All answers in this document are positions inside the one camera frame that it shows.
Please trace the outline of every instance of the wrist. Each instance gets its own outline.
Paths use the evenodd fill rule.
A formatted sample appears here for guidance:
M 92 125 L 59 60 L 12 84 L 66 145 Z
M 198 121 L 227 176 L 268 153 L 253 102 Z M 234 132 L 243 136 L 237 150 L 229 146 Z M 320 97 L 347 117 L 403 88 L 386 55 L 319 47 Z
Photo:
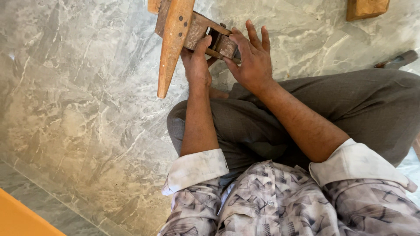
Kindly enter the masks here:
M 209 97 L 210 88 L 207 85 L 189 86 L 190 97 Z
M 266 95 L 270 90 L 280 86 L 273 78 L 266 80 L 264 83 L 261 83 L 255 91 L 252 93 L 258 98 Z

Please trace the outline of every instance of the wooden hand plane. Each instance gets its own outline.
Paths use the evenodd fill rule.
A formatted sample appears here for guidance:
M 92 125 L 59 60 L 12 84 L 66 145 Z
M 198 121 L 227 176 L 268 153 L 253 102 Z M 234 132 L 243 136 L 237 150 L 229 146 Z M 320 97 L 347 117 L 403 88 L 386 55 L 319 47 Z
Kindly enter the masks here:
M 206 54 L 218 59 L 227 57 L 241 62 L 238 46 L 229 39 L 232 33 L 226 25 L 218 24 L 193 11 L 195 0 L 148 0 L 147 10 L 157 17 L 155 32 L 162 37 L 157 96 L 165 98 L 182 47 L 194 50 L 207 34 L 212 42 Z

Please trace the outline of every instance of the gray trousers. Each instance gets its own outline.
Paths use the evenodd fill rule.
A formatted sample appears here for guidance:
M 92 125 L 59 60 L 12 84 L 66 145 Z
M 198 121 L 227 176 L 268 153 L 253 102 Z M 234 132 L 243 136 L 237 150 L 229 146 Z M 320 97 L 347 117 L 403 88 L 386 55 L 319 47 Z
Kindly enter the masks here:
M 368 69 L 344 74 L 279 82 L 309 108 L 398 166 L 420 131 L 420 76 L 412 73 Z M 168 115 L 172 143 L 180 154 L 187 101 Z M 219 146 L 230 173 L 225 186 L 250 165 L 266 159 L 308 169 L 310 160 L 282 124 L 251 92 L 234 84 L 228 99 L 211 99 Z M 261 149 L 280 155 L 261 155 Z

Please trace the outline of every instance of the patterned shirt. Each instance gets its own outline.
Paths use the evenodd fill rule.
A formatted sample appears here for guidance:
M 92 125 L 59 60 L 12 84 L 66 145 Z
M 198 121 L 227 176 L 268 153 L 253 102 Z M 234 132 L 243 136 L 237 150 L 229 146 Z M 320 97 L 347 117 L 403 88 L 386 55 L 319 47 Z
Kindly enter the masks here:
M 175 161 L 162 190 L 174 193 L 172 213 L 158 235 L 420 235 L 420 208 L 405 195 L 417 186 L 352 139 L 310 173 L 255 163 L 223 193 L 221 156 L 217 149 Z

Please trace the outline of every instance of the man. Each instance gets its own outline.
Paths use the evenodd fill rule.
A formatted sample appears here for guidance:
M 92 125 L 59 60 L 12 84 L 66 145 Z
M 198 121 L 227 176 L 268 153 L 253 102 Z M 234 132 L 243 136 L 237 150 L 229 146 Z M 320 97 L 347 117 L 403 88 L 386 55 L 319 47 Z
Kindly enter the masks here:
M 210 36 L 181 53 L 189 98 L 168 116 L 180 158 L 159 235 L 419 235 L 405 195 L 417 186 L 395 166 L 420 130 L 420 78 L 372 69 L 277 83 L 266 27 L 262 42 L 246 27 L 249 40 L 229 36 L 242 58 L 225 59 L 230 94 L 210 89 Z M 274 162 L 262 144 L 287 148 Z

